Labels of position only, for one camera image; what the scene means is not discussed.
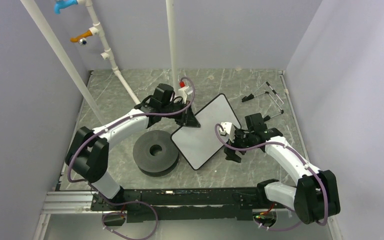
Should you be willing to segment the black framed whiteboard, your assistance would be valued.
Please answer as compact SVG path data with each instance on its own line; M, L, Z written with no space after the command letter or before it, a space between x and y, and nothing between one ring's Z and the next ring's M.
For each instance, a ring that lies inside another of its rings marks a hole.
M179 127L170 138L190 167L197 171L224 146L217 138L215 125L241 123L228 98L220 93L195 114L200 127Z

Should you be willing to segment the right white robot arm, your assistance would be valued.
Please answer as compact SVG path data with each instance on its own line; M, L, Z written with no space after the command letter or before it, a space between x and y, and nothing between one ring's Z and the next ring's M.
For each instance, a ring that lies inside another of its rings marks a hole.
M226 160L240 163L247 151L259 149L277 161L292 178L294 186L269 179L257 184L255 200L267 208L273 203L293 210L306 225L324 226L341 211L337 179L331 170L321 170L295 150L277 128L269 128L260 113L245 117L246 129L232 122L215 125L216 137L224 146Z

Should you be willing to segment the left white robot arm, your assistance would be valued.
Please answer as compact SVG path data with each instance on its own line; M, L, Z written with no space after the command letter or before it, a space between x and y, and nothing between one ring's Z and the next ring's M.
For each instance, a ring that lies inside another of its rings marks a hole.
M109 152L130 135L150 128L162 118L175 120L181 127L199 128L201 125L192 110L196 96L192 81L175 93L171 85L160 83L153 94L135 105L124 116L100 127L79 128L72 140L65 163L67 178L73 183L72 171L81 176L81 182L89 183L104 196L104 204L111 210L124 203L124 192L108 172Z

